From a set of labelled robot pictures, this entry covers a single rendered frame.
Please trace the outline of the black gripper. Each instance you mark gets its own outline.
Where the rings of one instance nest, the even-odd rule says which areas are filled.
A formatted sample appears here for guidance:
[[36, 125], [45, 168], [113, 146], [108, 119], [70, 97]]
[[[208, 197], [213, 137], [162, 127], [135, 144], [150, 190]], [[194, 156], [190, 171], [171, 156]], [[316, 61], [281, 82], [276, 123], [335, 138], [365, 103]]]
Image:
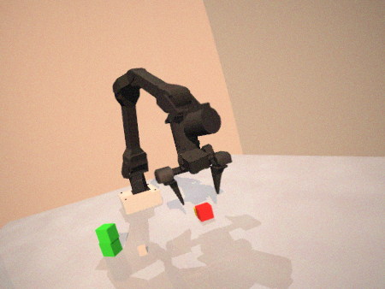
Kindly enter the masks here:
[[[189, 151], [193, 149], [197, 149], [197, 147], [200, 149], [200, 142], [198, 140], [198, 137], [192, 137], [189, 139], [183, 139], [175, 141], [175, 148], [176, 151], [181, 149], [183, 151]], [[227, 151], [218, 151], [215, 152], [215, 158], [210, 160], [210, 170], [212, 174], [212, 179], [214, 182], [214, 186], [216, 189], [216, 193], [220, 193], [220, 187], [221, 187], [221, 179], [222, 179], [222, 173], [225, 168], [228, 167], [229, 163], [232, 163], [232, 157], [230, 153]], [[164, 168], [155, 169], [154, 174], [156, 177], [156, 180], [158, 184], [163, 183], [165, 186], [169, 185], [172, 190], [174, 191], [175, 195], [179, 198], [181, 204], [184, 206], [184, 201], [180, 192], [179, 187], [177, 186], [176, 180], [174, 180], [174, 176], [178, 174], [183, 174], [189, 172], [186, 169], [181, 170], [180, 167], [171, 168], [169, 166]]]

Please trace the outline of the green block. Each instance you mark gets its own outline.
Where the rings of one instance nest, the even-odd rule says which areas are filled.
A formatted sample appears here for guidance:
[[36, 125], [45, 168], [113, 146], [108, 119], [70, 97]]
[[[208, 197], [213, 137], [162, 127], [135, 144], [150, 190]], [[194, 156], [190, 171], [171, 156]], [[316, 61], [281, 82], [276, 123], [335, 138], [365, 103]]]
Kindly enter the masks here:
[[98, 236], [98, 241], [101, 244], [112, 244], [114, 240], [120, 237], [115, 223], [103, 224], [95, 231]]
[[104, 257], [115, 257], [122, 251], [121, 242], [119, 237], [117, 240], [114, 240], [113, 243], [101, 244], [98, 243], [101, 251], [103, 252]]

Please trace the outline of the red block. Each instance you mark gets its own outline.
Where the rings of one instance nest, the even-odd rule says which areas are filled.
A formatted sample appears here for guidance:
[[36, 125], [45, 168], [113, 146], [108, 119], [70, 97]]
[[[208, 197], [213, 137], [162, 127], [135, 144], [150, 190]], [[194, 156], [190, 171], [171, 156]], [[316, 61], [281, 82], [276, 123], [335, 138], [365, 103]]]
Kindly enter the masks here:
[[208, 203], [203, 203], [198, 206], [195, 206], [198, 218], [201, 221], [206, 221], [210, 218], [214, 218], [211, 208], [212, 206]]

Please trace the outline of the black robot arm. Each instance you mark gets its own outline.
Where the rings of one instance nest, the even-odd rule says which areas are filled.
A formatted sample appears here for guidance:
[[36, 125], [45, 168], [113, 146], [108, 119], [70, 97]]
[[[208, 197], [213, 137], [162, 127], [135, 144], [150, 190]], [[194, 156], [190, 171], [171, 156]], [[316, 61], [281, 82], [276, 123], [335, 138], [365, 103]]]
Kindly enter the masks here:
[[[140, 147], [136, 115], [141, 88], [157, 100], [159, 109], [168, 113], [164, 123], [169, 123], [174, 141], [217, 133], [222, 124], [221, 116], [210, 103], [200, 103], [187, 87], [168, 84], [144, 68], [130, 68], [117, 78], [112, 91], [121, 105], [126, 141], [121, 175], [123, 179], [129, 179], [133, 195], [151, 189], [145, 180], [144, 173], [149, 172], [149, 164], [147, 153]], [[210, 160], [216, 157], [211, 144], [189, 151], [179, 149], [177, 156], [180, 169], [186, 169], [190, 174], [209, 168]]]

